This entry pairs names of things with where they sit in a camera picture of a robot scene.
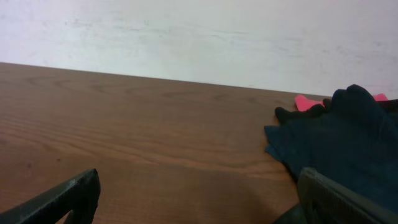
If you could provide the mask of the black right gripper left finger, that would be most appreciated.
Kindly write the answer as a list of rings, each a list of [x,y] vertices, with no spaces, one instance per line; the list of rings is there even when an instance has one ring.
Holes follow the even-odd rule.
[[[96,169],[89,169],[1,214],[1,223],[92,223],[101,193]]]

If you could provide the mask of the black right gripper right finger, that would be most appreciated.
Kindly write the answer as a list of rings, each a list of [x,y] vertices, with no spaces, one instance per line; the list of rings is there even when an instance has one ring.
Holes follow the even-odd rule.
[[[298,178],[299,203],[274,224],[366,223],[394,224],[397,214],[337,182],[304,168]]]

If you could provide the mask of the navy blue shorts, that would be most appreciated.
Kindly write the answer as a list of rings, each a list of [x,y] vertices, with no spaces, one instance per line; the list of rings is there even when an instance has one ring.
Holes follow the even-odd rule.
[[[265,126],[272,157],[294,179],[317,172],[397,212],[397,101],[377,102],[364,88],[336,90],[330,110],[315,118]]]

